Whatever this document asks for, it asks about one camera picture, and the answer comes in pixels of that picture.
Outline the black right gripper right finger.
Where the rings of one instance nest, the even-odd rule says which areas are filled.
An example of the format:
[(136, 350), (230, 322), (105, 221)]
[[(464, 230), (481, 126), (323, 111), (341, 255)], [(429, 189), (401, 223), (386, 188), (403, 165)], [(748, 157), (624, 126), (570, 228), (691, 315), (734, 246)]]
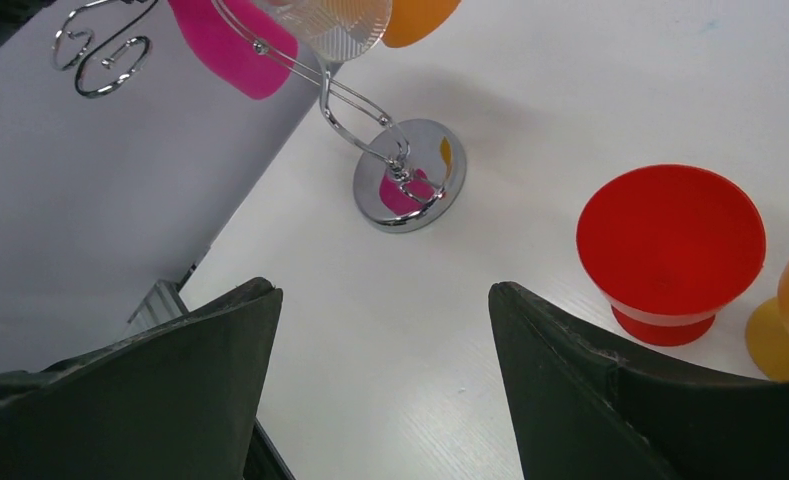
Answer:
[(789, 382), (679, 360), (514, 282), (488, 308), (527, 479), (789, 479)]

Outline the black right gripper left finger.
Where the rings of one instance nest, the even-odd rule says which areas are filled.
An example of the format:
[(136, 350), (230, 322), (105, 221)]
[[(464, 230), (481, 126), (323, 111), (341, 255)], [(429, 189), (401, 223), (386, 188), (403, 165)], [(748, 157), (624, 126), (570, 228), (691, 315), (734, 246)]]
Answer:
[(257, 419), (283, 292), (254, 278), (37, 372), (0, 373), (0, 479), (280, 479)]

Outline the red wine glass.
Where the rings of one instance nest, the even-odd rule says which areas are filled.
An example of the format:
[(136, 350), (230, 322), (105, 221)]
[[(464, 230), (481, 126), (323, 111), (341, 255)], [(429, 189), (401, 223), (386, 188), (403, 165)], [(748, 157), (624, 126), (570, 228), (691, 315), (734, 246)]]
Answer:
[(597, 190), (576, 227), (581, 265), (618, 324), (655, 346), (703, 336), (761, 272), (766, 230), (751, 198), (700, 167), (660, 164)]

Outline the clear wine glass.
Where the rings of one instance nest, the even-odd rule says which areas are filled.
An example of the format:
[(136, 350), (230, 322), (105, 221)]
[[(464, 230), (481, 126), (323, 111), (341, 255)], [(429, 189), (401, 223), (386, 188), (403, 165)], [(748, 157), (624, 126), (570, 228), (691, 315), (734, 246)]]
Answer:
[(354, 60), (373, 48), (389, 25), (391, 0), (254, 0), (297, 40), (330, 63)]

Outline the chrome wine glass rack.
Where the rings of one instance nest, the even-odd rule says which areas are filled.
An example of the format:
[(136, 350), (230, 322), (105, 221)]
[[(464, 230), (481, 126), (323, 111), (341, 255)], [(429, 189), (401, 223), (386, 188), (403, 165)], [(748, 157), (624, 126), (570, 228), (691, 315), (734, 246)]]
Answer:
[[(227, 1), (211, 2), (236, 32), (252, 33), (238, 25), (225, 5)], [(336, 79), (336, 69), (344, 63), (326, 62), (297, 42), (294, 60), (279, 50), (272, 52), (260, 39), (255, 39), (253, 46), (258, 54), (286, 67), (288, 79), (296, 76), (315, 86), (326, 123), (361, 151), (353, 176), (353, 196), (361, 214), (388, 233), (415, 231), (437, 220), (453, 204), (466, 178), (467, 159), (461, 141), (434, 120), (394, 119)]]

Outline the pink wine glass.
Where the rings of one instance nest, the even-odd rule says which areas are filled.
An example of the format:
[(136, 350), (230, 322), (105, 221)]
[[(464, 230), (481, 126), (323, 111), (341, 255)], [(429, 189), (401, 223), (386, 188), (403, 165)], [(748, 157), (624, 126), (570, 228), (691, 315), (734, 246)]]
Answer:
[(198, 59), (214, 74), (254, 100), (275, 94), (290, 72), (279, 62), (258, 54), (253, 46), (260, 39), (289, 56), (297, 57), (297, 40), (251, 1), (227, 1), (227, 9), (240, 27), (238, 33), (211, 1), (178, 0), (169, 3), (181, 33)]

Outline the orange wine glass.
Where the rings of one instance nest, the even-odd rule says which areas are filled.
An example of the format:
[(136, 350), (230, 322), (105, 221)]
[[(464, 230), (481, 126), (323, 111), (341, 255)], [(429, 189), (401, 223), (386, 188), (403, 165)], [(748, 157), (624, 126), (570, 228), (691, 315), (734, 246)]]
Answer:
[(389, 48), (410, 46), (438, 29), (460, 3), (460, 0), (393, 0), (382, 42)]

